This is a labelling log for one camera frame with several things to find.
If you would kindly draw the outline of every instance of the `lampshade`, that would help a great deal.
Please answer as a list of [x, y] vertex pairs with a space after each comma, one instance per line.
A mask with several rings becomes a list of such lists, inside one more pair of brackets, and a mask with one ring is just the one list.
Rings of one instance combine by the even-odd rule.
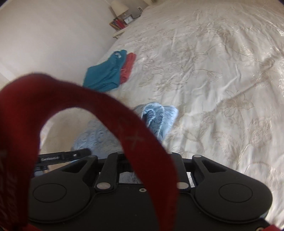
[[114, 0], [113, 2], [111, 2], [110, 6], [115, 12], [116, 16], [119, 16], [123, 14], [125, 11], [129, 10], [129, 8], [126, 5], [122, 4], [121, 2], [117, 0]]
[[150, 5], [153, 5], [152, 0], [143, 0], [143, 1], [146, 2], [149, 6], [150, 6]]

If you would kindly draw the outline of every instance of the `folded clothing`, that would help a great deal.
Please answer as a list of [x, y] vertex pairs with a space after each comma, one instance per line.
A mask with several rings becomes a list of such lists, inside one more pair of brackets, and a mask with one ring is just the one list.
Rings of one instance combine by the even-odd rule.
[[126, 61], [126, 50], [115, 51], [107, 61], [89, 67], [83, 87], [99, 92], [115, 89], [120, 84], [120, 72]]
[[[174, 106], [162, 106], [157, 102], [142, 104], [134, 112], [146, 122], [146, 126], [162, 142], [178, 116]], [[99, 159], [114, 152], [123, 151], [116, 137], [99, 121], [91, 120], [85, 132], [75, 140], [72, 150], [88, 148]]]
[[136, 59], [136, 54], [129, 53], [127, 55], [126, 61], [120, 71], [120, 84], [125, 83], [129, 79], [135, 59]]

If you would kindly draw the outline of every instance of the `red velcro strap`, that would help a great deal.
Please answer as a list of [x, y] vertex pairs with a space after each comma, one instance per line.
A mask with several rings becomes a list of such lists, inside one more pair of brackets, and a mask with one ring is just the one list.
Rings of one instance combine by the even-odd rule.
[[120, 140], [151, 196], [160, 230], [171, 230], [177, 174], [154, 135], [130, 109], [108, 95], [43, 74], [21, 77], [0, 91], [0, 225], [9, 231], [37, 230], [27, 223], [39, 134], [51, 116], [72, 107], [93, 113]]
[[275, 225], [271, 225], [267, 228], [265, 228], [263, 231], [280, 231]]

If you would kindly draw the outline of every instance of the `teal cloth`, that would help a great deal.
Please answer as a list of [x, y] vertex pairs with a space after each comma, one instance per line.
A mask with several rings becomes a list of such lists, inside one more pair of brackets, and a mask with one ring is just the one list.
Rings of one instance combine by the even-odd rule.
[[126, 55], [126, 50], [115, 51], [107, 61], [89, 67], [83, 87], [99, 92], [117, 88], [120, 83], [120, 70], [126, 61]]

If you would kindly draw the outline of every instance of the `red book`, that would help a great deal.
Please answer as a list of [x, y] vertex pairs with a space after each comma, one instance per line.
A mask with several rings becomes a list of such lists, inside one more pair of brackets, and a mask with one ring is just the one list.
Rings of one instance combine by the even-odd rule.
[[121, 21], [119, 21], [118, 18], [115, 19], [114, 21], [115, 21], [116, 25], [117, 25], [120, 29], [125, 28], [125, 25], [123, 25], [123, 23], [122, 23]]

